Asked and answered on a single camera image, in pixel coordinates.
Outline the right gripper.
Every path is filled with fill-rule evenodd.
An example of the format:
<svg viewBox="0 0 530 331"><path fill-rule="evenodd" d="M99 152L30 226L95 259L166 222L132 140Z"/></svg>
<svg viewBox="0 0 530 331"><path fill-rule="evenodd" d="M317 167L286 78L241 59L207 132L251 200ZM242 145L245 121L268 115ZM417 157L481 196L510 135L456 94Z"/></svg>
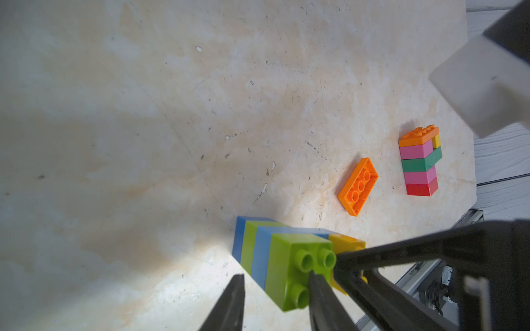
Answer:
<svg viewBox="0 0 530 331"><path fill-rule="evenodd" d="M381 330L458 330L374 269L432 259L454 269L461 330L529 329L527 220L480 222L343 252L334 278Z"/></svg>

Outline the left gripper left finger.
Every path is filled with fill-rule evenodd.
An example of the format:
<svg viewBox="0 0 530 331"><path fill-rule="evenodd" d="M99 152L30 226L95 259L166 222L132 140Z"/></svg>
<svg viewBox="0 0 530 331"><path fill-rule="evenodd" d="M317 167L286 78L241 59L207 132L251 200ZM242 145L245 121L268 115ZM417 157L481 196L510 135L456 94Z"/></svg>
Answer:
<svg viewBox="0 0 530 331"><path fill-rule="evenodd" d="M235 274L202 324L200 331L242 331L244 303L244 275Z"/></svg>

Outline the blue small lego brick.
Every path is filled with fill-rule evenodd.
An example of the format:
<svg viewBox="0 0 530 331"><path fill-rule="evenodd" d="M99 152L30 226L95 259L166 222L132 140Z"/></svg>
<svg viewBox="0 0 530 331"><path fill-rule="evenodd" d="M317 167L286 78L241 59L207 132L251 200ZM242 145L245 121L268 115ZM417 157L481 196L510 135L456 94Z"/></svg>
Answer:
<svg viewBox="0 0 530 331"><path fill-rule="evenodd" d="M273 221L273 219L269 219L265 217L246 217L246 216L237 217L232 255L238 263L241 262L244 231L245 231L246 223L248 221Z"/></svg>

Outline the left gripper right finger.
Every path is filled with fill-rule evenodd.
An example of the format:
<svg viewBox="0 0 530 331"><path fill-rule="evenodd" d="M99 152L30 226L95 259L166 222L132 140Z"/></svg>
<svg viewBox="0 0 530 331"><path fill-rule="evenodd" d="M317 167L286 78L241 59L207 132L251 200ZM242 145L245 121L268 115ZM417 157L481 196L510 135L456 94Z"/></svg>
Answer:
<svg viewBox="0 0 530 331"><path fill-rule="evenodd" d="M309 318L312 330L358 330L321 274L311 271L309 290Z"/></svg>

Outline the dark green lego brick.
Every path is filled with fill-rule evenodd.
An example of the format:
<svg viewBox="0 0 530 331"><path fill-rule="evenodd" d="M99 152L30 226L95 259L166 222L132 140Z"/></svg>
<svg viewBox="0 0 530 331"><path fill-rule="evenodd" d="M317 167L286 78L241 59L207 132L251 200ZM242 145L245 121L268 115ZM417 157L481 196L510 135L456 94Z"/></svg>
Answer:
<svg viewBox="0 0 530 331"><path fill-rule="evenodd" d="M421 159L402 160L404 172L427 172L442 158L442 148L436 148L431 154Z"/></svg>

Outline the lime green lego brick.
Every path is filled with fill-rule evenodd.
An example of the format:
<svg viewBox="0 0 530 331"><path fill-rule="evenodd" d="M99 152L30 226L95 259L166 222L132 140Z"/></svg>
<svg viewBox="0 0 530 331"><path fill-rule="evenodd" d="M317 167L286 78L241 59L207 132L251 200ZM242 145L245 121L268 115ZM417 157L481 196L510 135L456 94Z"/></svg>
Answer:
<svg viewBox="0 0 530 331"><path fill-rule="evenodd" d="M251 274L252 270L255 241L259 227L287 227L287 225L271 219L245 220L240 264L248 274Z"/></svg>

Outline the red lego brick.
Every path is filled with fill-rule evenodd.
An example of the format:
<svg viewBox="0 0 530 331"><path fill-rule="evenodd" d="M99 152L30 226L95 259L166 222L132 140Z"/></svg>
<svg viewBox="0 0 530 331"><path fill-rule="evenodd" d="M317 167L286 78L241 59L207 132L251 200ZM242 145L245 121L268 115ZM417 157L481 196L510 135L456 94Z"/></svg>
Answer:
<svg viewBox="0 0 530 331"><path fill-rule="evenodd" d="M438 178L435 177L429 183L407 183L407 194L411 196L432 197L438 190Z"/></svg>

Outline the orange lego brick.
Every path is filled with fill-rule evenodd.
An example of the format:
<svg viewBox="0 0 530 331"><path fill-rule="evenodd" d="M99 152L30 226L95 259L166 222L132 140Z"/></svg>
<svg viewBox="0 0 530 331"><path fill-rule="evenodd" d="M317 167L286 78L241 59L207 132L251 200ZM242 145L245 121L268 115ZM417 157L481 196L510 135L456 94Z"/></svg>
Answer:
<svg viewBox="0 0 530 331"><path fill-rule="evenodd" d="M433 139L439 133L439 127L435 127L434 125L430 125L425 128L419 127L402 136L398 143L401 148L423 145L429 140Z"/></svg>
<svg viewBox="0 0 530 331"><path fill-rule="evenodd" d="M362 158L338 194L350 216L359 216L378 178L370 158Z"/></svg>

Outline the yellow lego brick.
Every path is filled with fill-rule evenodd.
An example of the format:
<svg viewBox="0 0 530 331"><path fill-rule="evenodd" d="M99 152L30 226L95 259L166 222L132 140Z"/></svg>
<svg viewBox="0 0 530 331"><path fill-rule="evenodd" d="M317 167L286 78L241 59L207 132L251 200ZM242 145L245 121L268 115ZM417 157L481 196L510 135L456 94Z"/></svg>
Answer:
<svg viewBox="0 0 530 331"><path fill-rule="evenodd" d="M343 252L355 252L366 249L366 242L353 237L349 237L343 234L330 234L328 240L333 243L333 251L338 255ZM361 272L362 280L368 284L367 278L364 276L363 271ZM335 281L334 271L331 277L331 285L342 294L347 296L347 293L341 288L341 286Z"/></svg>
<svg viewBox="0 0 530 331"><path fill-rule="evenodd" d="M441 146L440 134L437 134L436 136L433 137L432 145L433 145L434 150L438 149Z"/></svg>

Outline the blue long lego brick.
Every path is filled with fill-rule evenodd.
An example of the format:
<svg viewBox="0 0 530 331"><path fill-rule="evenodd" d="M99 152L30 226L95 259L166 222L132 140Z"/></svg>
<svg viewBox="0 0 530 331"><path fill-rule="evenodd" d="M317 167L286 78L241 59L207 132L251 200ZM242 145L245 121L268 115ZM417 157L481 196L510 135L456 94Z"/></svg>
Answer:
<svg viewBox="0 0 530 331"><path fill-rule="evenodd" d="M260 226L255 237L255 248L253 254L253 264L251 269L252 278L265 290L267 268L269 264L269 253L271 249L271 237L273 234L314 234L324 239L328 239L330 234L337 234L333 231L321 228L291 228L285 226Z"/></svg>

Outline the orange lego brick front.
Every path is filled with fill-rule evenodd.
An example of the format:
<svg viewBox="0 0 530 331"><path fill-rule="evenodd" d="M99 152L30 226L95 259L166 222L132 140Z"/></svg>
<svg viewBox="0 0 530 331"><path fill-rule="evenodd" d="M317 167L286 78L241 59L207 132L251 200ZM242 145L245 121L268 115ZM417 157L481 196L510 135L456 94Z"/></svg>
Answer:
<svg viewBox="0 0 530 331"><path fill-rule="evenodd" d="M435 127L434 125L430 125L425 128L419 127L402 136L398 143L401 148L423 145L429 140L433 139L439 133L439 127Z"/></svg>

